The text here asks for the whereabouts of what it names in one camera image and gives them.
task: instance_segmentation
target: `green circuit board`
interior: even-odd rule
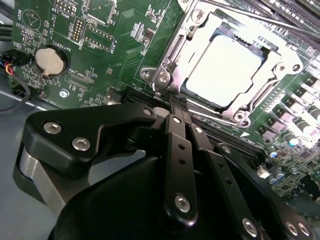
[[[151,93],[139,69],[157,66],[183,17],[176,0],[17,0],[15,13],[15,49],[34,55],[54,44],[68,56],[66,72],[51,79],[34,64],[15,70],[59,108],[99,106],[109,87]]]
[[[227,2],[250,11],[241,0]],[[65,73],[49,79],[43,78],[34,63],[15,72],[38,90],[41,100],[62,109],[103,105],[110,87],[130,87],[153,96],[140,69],[158,65],[183,16],[177,0],[16,0],[13,47],[34,55],[44,45],[56,45],[67,54],[69,66]],[[282,197],[308,173],[320,179],[319,146],[290,147],[282,137],[285,130],[271,141],[258,132],[270,118],[270,108],[306,83],[311,77],[308,68],[318,63],[317,50],[290,34],[286,39],[298,46],[305,69],[276,85],[250,115],[248,128],[201,119],[257,148],[279,148],[282,155],[275,161],[282,166],[285,179],[274,190]],[[68,98],[60,96],[61,90],[69,92]]]

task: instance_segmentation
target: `mounting hole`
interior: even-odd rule
[[[228,185],[232,186],[232,181],[230,179],[225,178],[224,180]]]
[[[299,69],[300,69],[300,65],[299,64],[295,64],[292,67],[292,71],[294,71],[294,72],[299,71]]]
[[[186,164],[186,161],[182,158],[179,158],[179,163],[182,164],[182,165],[185,165]]]
[[[249,122],[248,121],[243,121],[241,123],[241,125],[244,126],[244,127],[247,127],[247,126],[249,126]]]
[[[148,115],[148,116],[151,116],[152,115],[152,112],[146,108],[143,109],[143,112]]]
[[[173,117],[173,120],[177,123],[177,124],[180,124],[181,123],[181,120],[177,117]]]
[[[185,149],[186,149],[186,147],[183,146],[182,144],[179,144],[178,146],[179,146],[179,148],[180,148],[181,150],[185,150]]]

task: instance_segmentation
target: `black cable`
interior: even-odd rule
[[[0,14],[8,19],[14,19],[14,10],[2,1],[0,1]]]
[[[0,33],[12,33],[12,25],[2,24],[0,25]]]
[[[260,16],[260,15],[254,14],[249,11],[242,10],[242,9],[234,7],[234,6],[226,5],[226,4],[223,4],[220,2],[216,2],[214,0],[202,0],[202,1],[205,3],[211,4],[211,5],[217,6],[219,8],[235,12],[237,14],[246,15],[246,16],[251,17],[253,19],[264,21],[266,23],[273,24],[273,25],[276,25],[278,27],[281,27],[281,28],[284,28],[284,29],[287,29],[287,30],[290,30],[293,32],[304,34],[304,35],[316,40],[317,42],[320,42],[320,34],[317,34],[313,31],[305,30],[300,27],[292,26],[292,25],[289,25],[289,24],[281,22],[281,21],[277,21],[277,20],[273,20],[268,17]]]
[[[7,73],[6,70],[3,67],[0,67],[0,72]],[[4,110],[0,110],[0,116],[1,115],[5,115],[5,114],[10,114],[12,112],[15,112],[15,111],[19,110],[20,108],[22,108],[25,105],[25,103],[31,97],[30,88],[26,84],[25,80],[22,77],[18,76],[18,75],[12,75],[12,77],[14,78],[15,81],[17,81],[24,88],[25,96],[17,105],[15,105],[13,107],[10,107],[10,108],[7,108],[7,109],[4,109]]]
[[[0,42],[11,42],[12,34],[11,33],[1,33],[0,32]]]

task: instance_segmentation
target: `black metal arm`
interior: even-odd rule
[[[89,186],[102,151],[137,149],[145,158]],[[180,99],[171,113],[141,103],[35,113],[14,179],[59,215],[51,239],[315,239],[228,145],[213,148]]]

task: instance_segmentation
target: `cable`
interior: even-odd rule
[[[0,25],[0,33],[12,33],[13,26],[12,25]]]
[[[8,19],[14,19],[14,10],[2,1],[0,1],[0,14]]]
[[[308,37],[320,42],[320,34],[317,34],[317,33],[313,32],[313,31],[305,30],[305,29],[302,29],[300,27],[292,26],[292,25],[289,25],[289,24],[281,22],[281,21],[277,21],[277,20],[273,20],[273,19],[268,18],[268,17],[260,16],[260,15],[254,14],[254,13],[249,12],[249,11],[242,10],[242,9],[234,7],[234,6],[226,5],[226,4],[223,4],[223,3],[220,3],[220,2],[216,2],[214,0],[202,0],[202,2],[217,6],[217,7],[222,8],[222,9],[226,9],[226,10],[235,12],[237,14],[246,15],[246,16],[248,16],[250,18],[257,19],[257,20],[260,20],[260,21],[264,21],[266,23],[273,24],[273,25],[276,25],[278,27],[281,27],[281,28],[284,28],[284,29],[287,29],[287,30],[290,30],[290,31],[293,31],[293,32],[304,34],[304,35],[306,35],[306,36],[308,36]]]
[[[28,85],[26,84],[25,80],[22,77],[16,75],[13,72],[13,70],[11,69],[11,64],[10,63],[4,63],[4,65],[5,65],[5,68],[4,67],[0,67],[0,72],[6,73],[6,74],[9,74],[9,72],[12,73],[13,79],[15,81],[17,81],[24,88],[25,95],[24,95],[24,98],[17,105],[15,105],[13,107],[10,107],[10,108],[7,108],[7,109],[4,109],[4,110],[0,110],[0,116],[1,115],[5,115],[5,114],[10,114],[12,112],[15,112],[15,111],[19,110],[22,106],[25,105],[25,103],[31,97],[31,90],[28,87]]]
[[[5,71],[7,74],[12,76],[12,75],[14,75],[14,71],[12,70],[11,66],[12,66],[11,63],[5,64]]]

